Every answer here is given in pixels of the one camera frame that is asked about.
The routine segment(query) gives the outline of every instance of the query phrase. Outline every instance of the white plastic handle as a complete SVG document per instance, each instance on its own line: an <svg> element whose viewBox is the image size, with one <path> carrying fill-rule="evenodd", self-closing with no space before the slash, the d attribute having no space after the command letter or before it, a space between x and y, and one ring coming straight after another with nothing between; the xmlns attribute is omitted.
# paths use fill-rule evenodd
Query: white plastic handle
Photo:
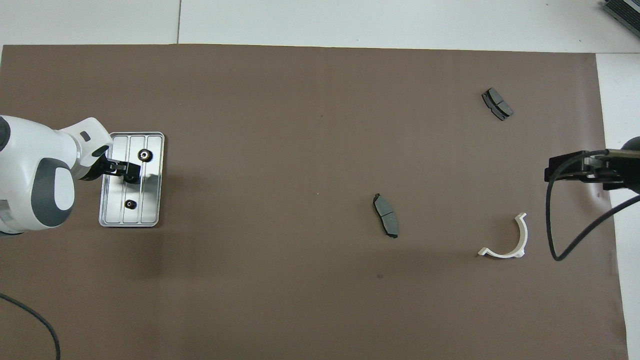
<svg viewBox="0 0 640 360"><path fill-rule="evenodd" d="M501 259L521 258L524 255L524 247L525 245L527 245L527 238L529 237L527 224L524 222L525 216L527 216L527 213L520 213L518 214L517 217L515 217L515 220L518 223L518 227L520 228L520 241L518 241L518 245L516 246L515 249L513 249L513 251L510 251L504 255L500 255L489 250L489 248L483 247L480 249L478 254L479 255L489 254L495 258L501 258Z"/></svg>

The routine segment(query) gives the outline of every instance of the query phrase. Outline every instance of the silver rectangular tray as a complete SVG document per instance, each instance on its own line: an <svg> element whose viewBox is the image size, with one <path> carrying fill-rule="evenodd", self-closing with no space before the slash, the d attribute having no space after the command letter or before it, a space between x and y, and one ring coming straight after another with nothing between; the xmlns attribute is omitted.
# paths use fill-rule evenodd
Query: silver rectangular tray
<svg viewBox="0 0 640 360"><path fill-rule="evenodd" d="M158 223L164 159L164 135L159 132L111 133L113 146L107 158L140 165L140 184L125 183L122 177L102 176L100 225L106 227L151 227ZM138 151L148 149L151 161L138 159ZM125 208L127 200L137 203Z"/></svg>

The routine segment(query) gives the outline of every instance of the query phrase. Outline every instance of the black round nut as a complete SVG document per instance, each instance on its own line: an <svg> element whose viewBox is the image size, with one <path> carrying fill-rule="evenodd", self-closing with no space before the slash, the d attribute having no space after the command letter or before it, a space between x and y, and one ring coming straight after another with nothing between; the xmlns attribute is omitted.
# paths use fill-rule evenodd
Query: black round nut
<svg viewBox="0 0 640 360"><path fill-rule="evenodd" d="M140 159L142 162L148 163L153 158L154 158L154 153L151 152L151 150L142 149L138 151L138 159Z"/></svg>
<svg viewBox="0 0 640 360"><path fill-rule="evenodd" d="M138 207L138 203L133 200L127 200L124 202L124 207L133 210Z"/></svg>

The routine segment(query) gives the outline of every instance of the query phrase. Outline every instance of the white floor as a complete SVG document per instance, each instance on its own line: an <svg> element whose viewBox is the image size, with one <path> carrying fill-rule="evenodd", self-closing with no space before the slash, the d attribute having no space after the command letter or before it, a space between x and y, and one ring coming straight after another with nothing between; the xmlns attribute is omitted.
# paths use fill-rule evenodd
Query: white floor
<svg viewBox="0 0 640 360"><path fill-rule="evenodd" d="M640 38L606 15L599 2L0 0L0 45L180 42L597 53L605 140L619 148L640 135ZM613 202L631 195L613 192ZM615 218L628 352L636 360L638 218L637 206Z"/></svg>

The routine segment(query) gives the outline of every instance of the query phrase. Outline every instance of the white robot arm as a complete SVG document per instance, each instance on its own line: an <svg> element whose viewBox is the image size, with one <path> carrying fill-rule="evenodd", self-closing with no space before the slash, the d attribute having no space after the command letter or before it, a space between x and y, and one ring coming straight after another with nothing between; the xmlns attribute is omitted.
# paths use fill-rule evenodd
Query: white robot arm
<svg viewBox="0 0 640 360"><path fill-rule="evenodd" d="M0 236L62 224L74 206L74 179L122 175L129 164L106 159L111 144L109 133L92 117L53 130L1 115Z"/></svg>

